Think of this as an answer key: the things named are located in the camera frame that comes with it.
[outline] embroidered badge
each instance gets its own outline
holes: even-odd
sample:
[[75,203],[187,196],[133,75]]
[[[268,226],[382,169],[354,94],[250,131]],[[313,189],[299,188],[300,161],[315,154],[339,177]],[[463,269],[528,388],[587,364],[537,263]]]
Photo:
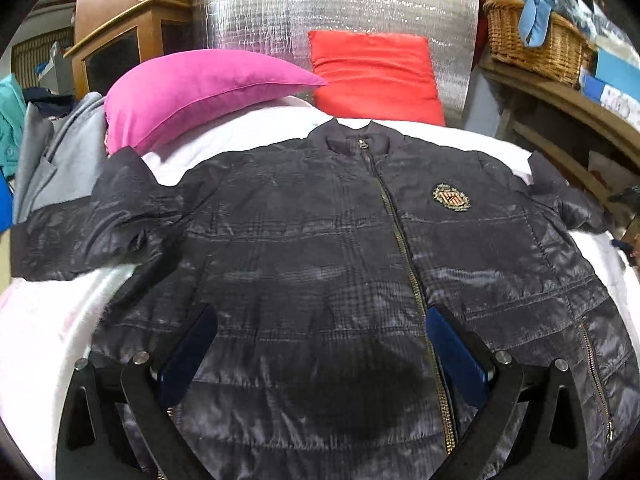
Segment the embroidered badge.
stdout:
[[471,208],[469,197],[449,184],[438,184],[433,190],[433,197],[453,211],[466,211]]

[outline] black jacket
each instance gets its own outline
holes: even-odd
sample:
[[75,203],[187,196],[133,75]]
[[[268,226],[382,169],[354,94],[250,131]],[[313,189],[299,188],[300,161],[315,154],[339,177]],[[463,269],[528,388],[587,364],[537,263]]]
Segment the black jacket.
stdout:
[[163,187],[127,148],[90,197],[14,228],[12,265],[70,279],[143,257],[95,333],[105,361],[152,351],[193,305],[216,308],[174,420],[218,480],[427,479],[472,416],[439,402],[432,304],[520,362],[569,362],[597,478],[639,419],[638,364],[567,232],[602,231],[601,208],[540,155],[530,165],[527,187],[484,153],[333,120]]

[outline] jacket pocket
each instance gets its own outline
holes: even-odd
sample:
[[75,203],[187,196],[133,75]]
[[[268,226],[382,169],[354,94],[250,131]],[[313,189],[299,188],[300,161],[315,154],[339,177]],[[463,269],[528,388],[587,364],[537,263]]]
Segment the jacket pocket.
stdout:
[[609,409],[607,394],[596,364],[596,355],[593,349],[593,344],[591,343],[591,339],[589,338],[589,333],[587,332],[587,327],[584,322],[580,322],[578,330],[580,331],[580,337],[582,339],[584,349],[587,352],[589,374],[591,376],[591,381],[593,381],[593,387],[596,390],[596,399],[600,404],[600,411],[605,424],[605,444],[608,444],[613,439],[613,417],[611,416],[611,411]]

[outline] red pillow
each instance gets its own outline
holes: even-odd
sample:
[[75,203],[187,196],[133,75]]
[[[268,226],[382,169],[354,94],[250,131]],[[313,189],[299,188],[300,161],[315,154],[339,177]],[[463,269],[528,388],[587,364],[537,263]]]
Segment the red pillow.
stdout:
[[329,83],[314,92],[323,112],[444,126],[426,38],[313,30],[309,41],[314,73]]

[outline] pink pillow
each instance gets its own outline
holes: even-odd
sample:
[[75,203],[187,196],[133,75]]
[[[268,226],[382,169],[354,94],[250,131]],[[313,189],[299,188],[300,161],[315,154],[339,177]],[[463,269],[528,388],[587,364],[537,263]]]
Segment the pink pillow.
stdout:
[[109,90],[107,150],[132,146],[142,155],[229,112],[323,85],[320,76],[257,52],[206,49],[156,57]]

